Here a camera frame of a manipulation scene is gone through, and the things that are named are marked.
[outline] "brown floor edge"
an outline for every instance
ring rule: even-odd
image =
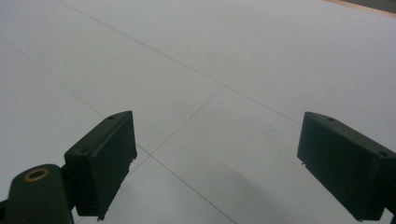
[[[375,8],[371,8],[371,7],[364,7],[364,6],[361,6],[361,5],[344,2],[344,1],[341,1],[341,0],[324,0],[324,1],[335,3],[335,4],[338,4],[338,5],[344,6],[344,7],[354,7],[354,8],[357,8],[359,10],[374,12],[374,13],[377,13],[377,14],[382,14],[382,15],[389,16],[389,17],[392,17],[392,18],[396,19],[396,14],[395,13],[391,13],[391,12],[387,12],[387,11],[383,11],[383,10],[379,10],[379,9],[375,9]]]

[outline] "white floor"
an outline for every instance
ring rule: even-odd
[[[103,223],[358,223],[296,158],[301,123],[395,150],[395,43],[395,19],[321,0],[0,0],[0,201],[131,109]]]

